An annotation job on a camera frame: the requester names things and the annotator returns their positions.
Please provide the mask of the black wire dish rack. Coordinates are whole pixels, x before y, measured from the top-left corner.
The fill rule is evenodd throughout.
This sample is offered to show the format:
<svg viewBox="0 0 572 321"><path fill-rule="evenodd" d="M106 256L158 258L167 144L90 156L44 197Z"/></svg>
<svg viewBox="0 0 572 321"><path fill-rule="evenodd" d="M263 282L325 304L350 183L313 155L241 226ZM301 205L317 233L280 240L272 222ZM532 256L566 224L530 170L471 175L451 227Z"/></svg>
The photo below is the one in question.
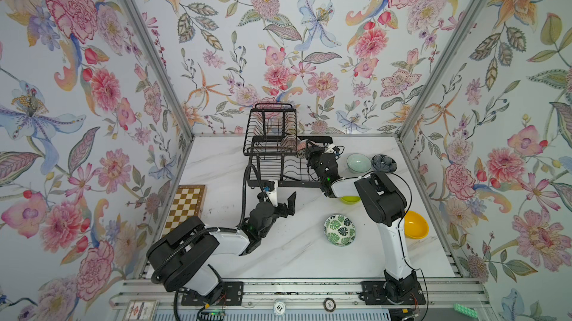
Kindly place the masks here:
<svg viewBox="0 0 572 321"><path fill-rule="evenodd" d="M262 180L277 180L280 187L318 188L320 182L305 157L296 155L298 142L310 139L319 146L333 143L330 136L297 133L297 114L288 103L257 103L250 110L243 154Z"/></svg>

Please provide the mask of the pink striped bowl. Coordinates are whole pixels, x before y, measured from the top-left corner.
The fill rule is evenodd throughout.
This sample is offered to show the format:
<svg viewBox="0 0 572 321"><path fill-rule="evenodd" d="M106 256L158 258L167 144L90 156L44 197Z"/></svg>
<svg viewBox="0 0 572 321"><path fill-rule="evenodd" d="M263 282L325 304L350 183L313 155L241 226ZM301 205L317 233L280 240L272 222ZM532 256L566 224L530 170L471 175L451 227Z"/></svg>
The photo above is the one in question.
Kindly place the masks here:
<svg viewBox="0 0 572 321"><path fill-rule="evenodd" d="M311 150L313 147L316 147L316 143L311 141L310 139L303 139L300 140L298 142L298 145L296 147L296 155L299 158L303 158L306 157L306 154L308 153L309 150Z"/></svg>

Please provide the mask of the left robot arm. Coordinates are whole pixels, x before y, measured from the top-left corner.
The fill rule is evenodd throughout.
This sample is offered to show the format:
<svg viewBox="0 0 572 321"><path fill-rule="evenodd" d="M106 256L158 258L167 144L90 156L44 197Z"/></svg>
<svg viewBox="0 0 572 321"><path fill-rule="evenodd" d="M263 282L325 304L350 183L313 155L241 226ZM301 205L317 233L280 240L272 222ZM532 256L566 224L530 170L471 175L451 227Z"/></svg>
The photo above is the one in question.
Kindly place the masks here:
<svg viewBox="0 0 572 321"><path fill-rule="evenodd" d="M188 291L205 302L216 301L225 294L225 283L208 264L211 256L251 254L277 219L295 212L296 192L276 205L259 193L259 203L239 227L208 227L197 216L190 217L147 251L153 268L150 280L168 292Z"/></svg>

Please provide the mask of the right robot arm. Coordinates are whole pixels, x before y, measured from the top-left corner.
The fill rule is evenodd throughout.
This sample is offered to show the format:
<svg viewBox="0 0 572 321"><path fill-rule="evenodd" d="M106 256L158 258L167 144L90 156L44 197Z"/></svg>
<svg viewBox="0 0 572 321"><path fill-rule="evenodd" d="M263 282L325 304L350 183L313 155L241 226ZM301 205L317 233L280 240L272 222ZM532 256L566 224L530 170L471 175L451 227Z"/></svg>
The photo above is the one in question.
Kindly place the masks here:
<svg viewBox="0 0 572 321"><path fill-rule="evenodd" d="M405 196L384 172L369 172L360 177L338 174L339 147L305 143L307 166L314 170L320 189L326 197L359 197L369 218L377 224L385 255L384 294L394 305L420 286L417 274L409 263L406 251L403 218L406 215Z"/></svg>

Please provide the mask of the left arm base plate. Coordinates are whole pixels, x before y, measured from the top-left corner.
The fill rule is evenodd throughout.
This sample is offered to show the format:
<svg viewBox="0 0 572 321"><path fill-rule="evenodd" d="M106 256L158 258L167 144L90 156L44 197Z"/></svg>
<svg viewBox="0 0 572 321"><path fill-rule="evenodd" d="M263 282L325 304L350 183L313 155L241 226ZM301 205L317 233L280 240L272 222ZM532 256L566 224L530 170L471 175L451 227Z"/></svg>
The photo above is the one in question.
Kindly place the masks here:
<svg viewBox="0 0 572 321"><path fill-rule="evenodd" d="M243 282L222 282L206 296L196 291L184 293L180 304L182 306L241 306L244 296Z"/></svg>

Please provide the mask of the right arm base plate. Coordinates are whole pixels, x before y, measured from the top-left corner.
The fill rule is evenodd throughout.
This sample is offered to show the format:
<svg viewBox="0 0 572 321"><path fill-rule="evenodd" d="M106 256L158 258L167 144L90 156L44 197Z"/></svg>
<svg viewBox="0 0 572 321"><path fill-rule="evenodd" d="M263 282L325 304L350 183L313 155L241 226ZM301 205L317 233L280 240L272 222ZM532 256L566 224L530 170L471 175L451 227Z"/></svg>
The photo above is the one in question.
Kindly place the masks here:
<svg viewBox="0 0 572 321"><path fill-rule="evenodd" d="M367 306L424 306L427 304L419 282L414 282L400 290L392 282L384 280L363 281L360 283L360 300Z"/></svg>

